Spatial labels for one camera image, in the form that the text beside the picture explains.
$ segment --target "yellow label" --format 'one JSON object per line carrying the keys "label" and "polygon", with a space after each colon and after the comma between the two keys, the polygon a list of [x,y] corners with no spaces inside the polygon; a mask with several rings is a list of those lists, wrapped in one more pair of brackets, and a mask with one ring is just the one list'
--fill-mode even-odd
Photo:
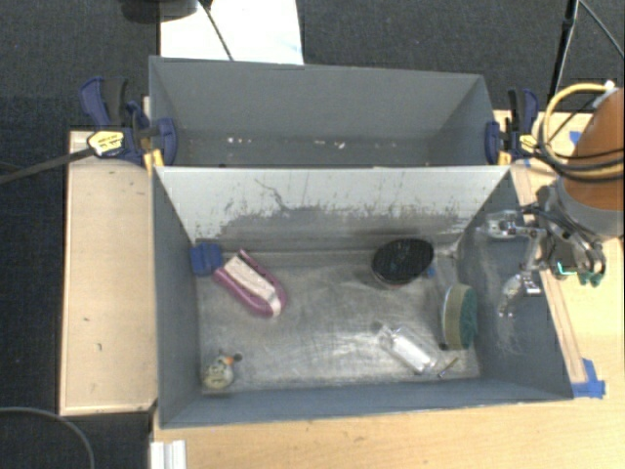
{"label": "yellow label", "polygon": [[102,156],[106,152],[122,149],[124,144],[124,133],[108,130],[96,132],[87,140],[87,144],[96,152],[97,156]]}

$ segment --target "bin floor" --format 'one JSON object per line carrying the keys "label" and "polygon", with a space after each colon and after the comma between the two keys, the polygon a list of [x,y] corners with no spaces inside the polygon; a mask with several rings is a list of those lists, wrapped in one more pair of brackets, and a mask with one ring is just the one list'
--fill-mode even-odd
{"label": "bin floor", "polygon": [[[253,315],[211,278],[197,279],[202,369],[220,350],[243,357],[229,391],[439,380],[454,358],[445,380],[479,376],[473,348],[438,348],[440,271],[386,288],[371,272],[370,250],[250,254],[288,294],[274,319]],[[434,370],[415,375],[387,354],[372,330],[375,321],[407,327],[427,341],[437,358]]]}

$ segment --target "blue clamp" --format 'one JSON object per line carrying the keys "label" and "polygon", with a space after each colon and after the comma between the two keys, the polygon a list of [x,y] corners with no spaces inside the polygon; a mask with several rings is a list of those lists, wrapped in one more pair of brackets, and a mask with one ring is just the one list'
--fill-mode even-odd
{"label": "blue clamp", "polygon": [[573,396],[575,398],[598,398],[601,400],[605,395],[605,381],[597,378],[592,361],[582,358],[582,362],[584,363],[588,380],[581,384],[571,384]]}
{"label": "blue clamp", "polygon": [[115,128],[123,133],[122,150],[109,151],[100,157],[120,158],[136,165],[143,165],[147,149],[143,139],[149,140],[149,147],[161,149],[165,165],[172,165],[178,149],[178,136],[171,118],[160,118],[154,126],[139,104],[130,101],[123,105],[126,80],[104,79],[100,76],[85,82],[79,90],[82,110],[91,117],[98,130]]}
{"label": "blue clamp", "polygon": [[508,97],[512,117],[506,118],[506,130],[502,132],[500,124],[494,120],[486,124],[484,153],[491,165],[497,163],[500,151],[508,153],[513,161],[531,156],[529,151],[523,149],[521,136],[531,134],[538,117],[538,98],[529,89],[522,89],[522,96],[515,89],[510,89]]}
{"label": "blue clamp", "polygon": [[222,249],[217,243],[201,242],[188,250],[191,269],[197,277],[209,277],[224,265]]}

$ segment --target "clamp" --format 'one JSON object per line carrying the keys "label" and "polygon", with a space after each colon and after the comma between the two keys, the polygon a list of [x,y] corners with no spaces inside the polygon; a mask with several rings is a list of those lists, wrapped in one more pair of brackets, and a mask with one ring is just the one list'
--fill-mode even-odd
{"label": "clamp", "polygon": [[137,102],[124,104],[126,83],[124,78],[96,76],[80,87],[82,110],[98,129],[87,143],[100,158],[120,158],[140,166],[144,154],[160,149],[165,165],[172,165],[178,149],[174,121],[159,118],[152,126]]}
{"label": "clamp", "polygon": [[531,134],[531,128],[538,117],[538,98],[529,89],[522,89],[522,96],[515,89],[508,90],[510,117],[506,117],[505,131],[499,122],[486,124],[484,152],[486,161],[491,164],[508,164],[532,154],[523,148],[522,137]]}

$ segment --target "yellow wire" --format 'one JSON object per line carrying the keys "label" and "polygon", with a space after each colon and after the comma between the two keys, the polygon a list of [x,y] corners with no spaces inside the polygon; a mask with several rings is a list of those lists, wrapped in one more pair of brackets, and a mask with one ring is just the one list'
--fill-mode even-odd
{"label": "yellow wire", "polygon": [[[545,115],[543,116],[543,138],[545,140],[549,140],[549,123],[551,121],[551,115],[554,113],[556,106],[560,103],[560,101],[572,94],[577,92],[607,92],[609,87],[605,87],[604,85],[600,85],[597,83],[577,83],[575,85],[571,85],[570,87],[566,87],[565,89],[560,90],[553,98],[549,101],[547,108],[545,109]],[[545,151],[555,160],[559,160],[553,149],[550,145],[544,145]],[[566,174],[572,177],[604,177],[606,174],[614,174],[618,172],[623,172],[623,164],[618,163],[616,165],[610,165],[606,168],[600,168],[596,170],[581,170],[581,171],[573,171],[567,170]]]}

